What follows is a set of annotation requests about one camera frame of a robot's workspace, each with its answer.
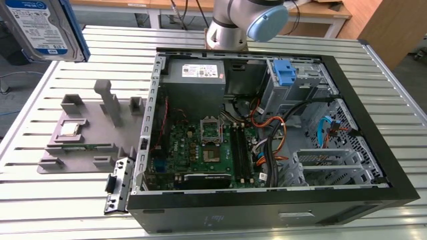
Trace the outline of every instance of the green circuit board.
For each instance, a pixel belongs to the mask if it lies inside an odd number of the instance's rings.
[[[205,174],[230,174],[233,181],[230,188],[257,188],[258,178],[254,176],[251,160],[251,139],[257,137],[254,128],[245,129],[247,138],[249,164],[251,165],[253,180],[241,182],[235,180],[235,165],[231,146],[231,125],[223,125],[222,132],[209,126],[205,129],[205,136],[222,136],[221,146],[214,143],[202,144],[202,133],[199,124],[177,124],[170,133],[169,158],[166,159],[165,172],[157,175],[159,190],[174,190],[173,174],[205,173]]]

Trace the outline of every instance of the gray 3d printed holder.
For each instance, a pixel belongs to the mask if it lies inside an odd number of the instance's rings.
[[[98,80],[94,90],[102,101],[83,101],[67,94],[46,153],[41,174],[111,173],[118,159],[137,157],[146,103],[141,97],[119,101],[111,81]]]

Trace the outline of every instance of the hard drive label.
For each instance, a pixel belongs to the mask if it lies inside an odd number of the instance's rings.
[[[67,44],[58,27],[50,23],[49,6],[42,1],[22,0],[6,0],[6,5],[33,47],[43,54],[66,54]]]

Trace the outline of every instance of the power supply label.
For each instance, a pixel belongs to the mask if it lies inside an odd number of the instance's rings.
[[[217,65],[186,64],[182,66],[185,78],[219,78]]]
[[[6,5],[33,47],[43,54],[63,55],[69,48],[43,1],[6,0]]]

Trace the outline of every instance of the expansion slot bracket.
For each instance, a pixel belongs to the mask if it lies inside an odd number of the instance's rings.
[[[114,172],[109,175],[106,192],[109,193],[105,215],[127,214],[127,200],[131,190],[135,159],[126,157],[115,162]]]

